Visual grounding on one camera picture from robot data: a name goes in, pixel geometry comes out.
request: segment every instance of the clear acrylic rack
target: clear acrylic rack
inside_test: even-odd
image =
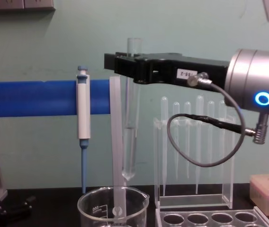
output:
[[[207,100],[199,95],[195,102],[169,102],[161,99],[161,119],[154,119],[154,181],[158,209],[233,206],[234,159],[211,168],[197,167],[186,161],[167,138],[167,120],[178,113],[208,115],[221,121],[236,123],[236,113],[224,101]],[[226,156],[237,142],[234,132],[210,124],[175,119],[171,132],[181,151],[203,163]],[[211,184],[205,191],[202,185]]]

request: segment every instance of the green wall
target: green wall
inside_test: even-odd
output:
[[[0,81],[75,79],[86,64],[104,79],[103,54],[126,50],[128,37],[143,52],[229,60],[238,48],[269,50],[269,23],[261,0],[57,0],[54,13],[0,15]],[[142,87],[137,174],[131,184],[153,184],[152,123],[160,98],[193,99],[199,91]],[[218,94],[207,94],[220,100]],[[253,127],[257,114],[245,112]],[[112,184],[110,116],[92,116],[88,185]],[[0,119],[0,164],[8,188],[76,187],[81,184],[76,117]],[[236,182],[269,173],[266,144],[246,139],[235,158]]]

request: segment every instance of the test tube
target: test tube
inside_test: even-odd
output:
[[[224,100],[220,101],[219,103],[219,120],[225,122],[226,121],[226,117],[227,117],[227,107],[225,105]],[[226,134],[226,130],[222,129],[220,130],[220,139],[219,139],[219,144],[220,144],[220,148],[219,148],[219,158],[223,158],[224,157],[224,153],[225,153],[225,134]],[[221,179],[223,180],[223,170],[224,170],[224,166],[221,165]]]
[[[184,104],[184,113],[191,114],[191,103],[186,102]],[[190,155],[190,119],[185,120],[185,154]],[[189,178],[189,162],[186,162],[186,173],[187,178]]]
[[[168,121],[168,98],[161,99],[161,121],[162,121],[162,183],[163,196],[165,196],[165,188],[167,181],[167,121]]]
[[[215,117],[215,103],[214,103],[214,101],[209,101],[207,104],[207,116],[212,117],[212,118]],[[207,150],[208,150],[207,156],[208,156],[209,163],[212,163],[213,129],[214,129],[214,127],[211,124],[209,124],[208,125],[208,137],[207,137]],[[209,168],[208,173],[209,173],[209,176],[211,176],[211,168]]]
[[[196,101],[196,114],[203,115],[204,113],[204,97],[197,96]],[[198,162],[201,162],[201,143],[202,143],[202,122],[197,121],[197,153],[196,159]],[[196,166],[196,194],[199,185],[201,167]]]
[[[133,57],[141,53],[142,40],[140,38],[129,38],[127,40],[127,56]],[[136,138],[139,122],[140,87],[133,79],[126,79],[126,103],[125,122],[123,130],[123,170],[122,175],[130,180],[135,175]]]
[[[178,102],[173,103],[172,107],[172,114],[179,114],[180,113],[180,104]],[[179,117],[174,119],[174,141],[179,147]],[[175,150],[174,152],[174,165],[176,171],[176,179],[178,179],[178,168],[179,168],[179,153]]]

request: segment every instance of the beaker measurement marking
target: beaker measurement marking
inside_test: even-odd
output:
[[[107,205],[96,206],[96,207],[92,208],[92,213],[93,214],[95,214],[97,212],[101,212],[101,213],[106,212],[106,216],[104,216],[104,217],[108,218],[108,207],[107,207]]]

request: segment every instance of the gray cable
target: gray cable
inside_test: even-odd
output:
[[[191,159],[189,156],[187,156],[186,154],[184,154],[180,148],[178,147],[178,145],[175,143],[175,141],[173,140],[172,138],[172,135],[171,135],[171,131],[170,131],[170,124],[171,122],[173,121],[173,119],[177,118],[177,117],[182,117],[182,116],[185,116],[185,114],[176,114],[176,115],[173,115],[168,121],[167,121],[167,135],[168,135],[168,138],[171,142],[171,144],[173,145],[173,147],[176,149],[176,151],[183,157],[185,158],[188,162],[196,165],[196,166],[200,166],[200,167],[214,167],[214,166],[218,166],[226,161],[228,161],[232,156],[235,155],[235,153],[239,150],[240,146],[242,145],[243,141],[244,141],[244,138],[245,138],[245,129],[246,129],[246,126],[245,126],[245,120],[244,120],[244,116],[241,112],[241,109],[239,107],[239,105],[236,103],[236,101],[226,92],[224,91],[222,88],[220,88],[219,86],[211,83],[209,84],[210,87],[212,87],[214,90],[220,92],[226,99],[228,99],[228,101],[230,102],[230,104],[235,108],[237,114],[239,115],[239,118],[240,118],[240,122],[241,122],[241,135],[240,135],[240,138],[237,142],[237,144],[235,145],[234,149],[232,150],[232,152],[230,152],[227,156],[225,156],[224,158],[216,161],[216,162],[213,162],[213,163],[200,163],[200,162],[197,162],[196,160],[193,160]]]

